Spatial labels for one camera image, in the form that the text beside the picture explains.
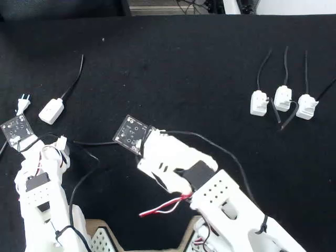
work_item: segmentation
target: white robotic hand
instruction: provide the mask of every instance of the white robotic hand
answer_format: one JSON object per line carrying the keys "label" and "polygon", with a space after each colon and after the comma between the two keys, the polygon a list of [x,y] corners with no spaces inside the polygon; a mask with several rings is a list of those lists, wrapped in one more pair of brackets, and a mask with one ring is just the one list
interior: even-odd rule
{"label": "white robotic hand", "polygon": [[218,169],[211,156],[158,129],[149,133],[143,145],[143,157],[138,163],[138,169],[155,179],[169,193],[192,193],[190,183],[175,171],[186,171],[199,161],[203,161],[214,172]]}

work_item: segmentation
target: red and white wire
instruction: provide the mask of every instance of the red and white wire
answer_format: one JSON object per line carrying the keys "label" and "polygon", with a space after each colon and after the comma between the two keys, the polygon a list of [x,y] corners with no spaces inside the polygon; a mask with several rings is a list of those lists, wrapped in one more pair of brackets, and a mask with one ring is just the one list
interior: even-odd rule
{"label": "red and white wire", "polygon": [[[171,212],[173,212],[177,206],[179,205],[179,203],[187,198],[190,198],[191,197],[191,194],[190,195],[182,195],[181,197],[178,197],[178,198],[174,198],[166,203],[163,203],[162,205],[156,207],[156,208],[153,208],[151,210],[148,210],[148,211],[145,211],[145,212],[142,212],[141,214],[139,214],[140,217],[144,217],[146,215],[151,215],[151,214],[169,214]],[[167,207],[167,206],[170,206],[172,204],[175,205],[173,206],[172,209],[168,210],[168,211],[160,211],[160,209],[164,208],[164,207]]]}

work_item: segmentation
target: black circuit board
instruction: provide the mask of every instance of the black circuit board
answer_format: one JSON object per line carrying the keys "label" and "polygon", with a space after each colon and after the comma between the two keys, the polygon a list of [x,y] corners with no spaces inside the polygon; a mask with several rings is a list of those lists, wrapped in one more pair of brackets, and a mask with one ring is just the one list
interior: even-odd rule
{"label": "black circuit board", "polygon": [[34,134],[23,114],[3,123],[1,129],[11,147]]}
{"label": "black circuit board", "polygon": [[141,141],[147,131],[147,125],[127,115],[113,140],[131,152],[140,155]]}

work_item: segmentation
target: electrical plug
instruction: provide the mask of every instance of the electrical plug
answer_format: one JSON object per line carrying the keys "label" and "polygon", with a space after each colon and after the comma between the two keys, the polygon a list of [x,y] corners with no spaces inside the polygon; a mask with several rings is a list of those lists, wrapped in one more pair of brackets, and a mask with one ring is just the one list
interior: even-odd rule
{"label": "electrical plug", "polygon": [[291,99],[292,90],[285,85],[280,86],[274,96],[274,105],[277,110],[287,112],[290,108]]}
{"label": "electrical plug", "polygon": [[296,116],[305,120],[310,120],[314,116],[315,107],[319,104],[315,98],[309,94],[301,95],[299,98],[299,109],[296,112]]}
{"label": "electrical plug", "polygon": [[263,117],[267,112],[267,99],[266,93],[256,90],[251,97],[250,113],[256,116]]}
{"label": "electrical plug", "polygon": [[30,95],[27,96],[25,99],[25,94],[22,95],[21,98],[17,100],[17,110],[16,115],[19,116],[20,114],[23,114],[23,112],[28,108],[30,105]]}
{"label": "electrical plug", "polygon": [[47,105],[38,114],[40,119],[52,125],[64,109],[63,100],[61,98],[51,99]]}

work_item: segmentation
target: power plug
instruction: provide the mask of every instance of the power plug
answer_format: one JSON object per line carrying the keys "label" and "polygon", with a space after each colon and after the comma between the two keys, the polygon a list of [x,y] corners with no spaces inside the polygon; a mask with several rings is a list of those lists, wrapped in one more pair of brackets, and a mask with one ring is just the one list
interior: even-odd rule
{"label": "power plug", "polygon": [[47,105],[41,110],[38,117],[50,125],[52,125],[64,109],[63,100],[61,98],[51,99]]}
{"label": "power plug", "polygon": [[251,97],[250,113],[263,117],[267,112],[268,99],[266,93],[256,90]]}
{"label": "power plug", "polygon": [[296,112],[296,116],[305,120],[310,120],[314,116],[315,107],[319,104],[309,94],[301,95],[299,98],[299,110]]}
{"label": "power plug", "polygon": [[274,96],[274,105],[277,110],[287,112],[290,108],[291,99],[292,90],[285,85],[280,86]]}

